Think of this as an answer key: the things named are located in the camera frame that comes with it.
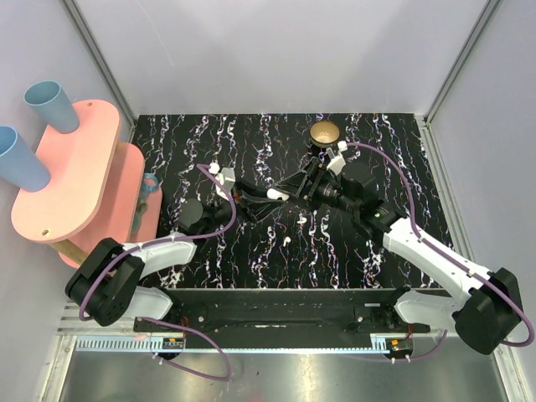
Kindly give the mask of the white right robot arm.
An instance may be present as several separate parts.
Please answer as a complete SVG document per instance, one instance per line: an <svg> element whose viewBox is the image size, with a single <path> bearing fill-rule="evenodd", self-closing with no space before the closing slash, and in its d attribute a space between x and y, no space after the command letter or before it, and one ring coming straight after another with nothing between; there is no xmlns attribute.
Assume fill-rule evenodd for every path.
<svg viewBox="0 0 536 402"><path fill-rule="evenodd" d="M522 321L523 304L516 276L475 264L412 224L410 217L380 198L367 167L351 162L329 168L311 160L283 178L276 190L304 209L326 204L351 215L353 227L442 286L446 296L402 291L380 311L385 329L398 332L409 323L455 332L467 346L490 354Z"/></svg>

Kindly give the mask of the white oval charging case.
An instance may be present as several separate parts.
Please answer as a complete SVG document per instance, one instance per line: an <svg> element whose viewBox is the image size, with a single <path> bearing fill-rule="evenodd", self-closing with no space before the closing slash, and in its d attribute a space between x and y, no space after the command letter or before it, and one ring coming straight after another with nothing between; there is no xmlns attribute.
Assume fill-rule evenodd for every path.
<svg viewBox="0 0 536 402"><path fill-rule="evenodd" d="M289 199L289 196L287 194L282 193L279 190L276 190L274 188L269 188L266 191L266 196L267 198L272 199L272 200L287 201Z"/></svg>

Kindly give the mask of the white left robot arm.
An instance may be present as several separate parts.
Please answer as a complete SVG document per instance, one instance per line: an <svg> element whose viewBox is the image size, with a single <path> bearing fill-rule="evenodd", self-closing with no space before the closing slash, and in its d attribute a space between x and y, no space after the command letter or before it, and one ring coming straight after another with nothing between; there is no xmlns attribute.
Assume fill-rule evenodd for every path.
<svg viewBox="0 0 536 402"><path fill-rule="evenodd" d="M259 222L287 201L287 195L244 181L217 185L219 204L190 198L179 214L179 229L165 237L138 243L101 240L68 281L65 294L79 308L82 322L108 327L122 317L153 322L164 332L186 322L183 302L142 279L173 265L187 265L207 240L229 230L244 215Z"/></svg>

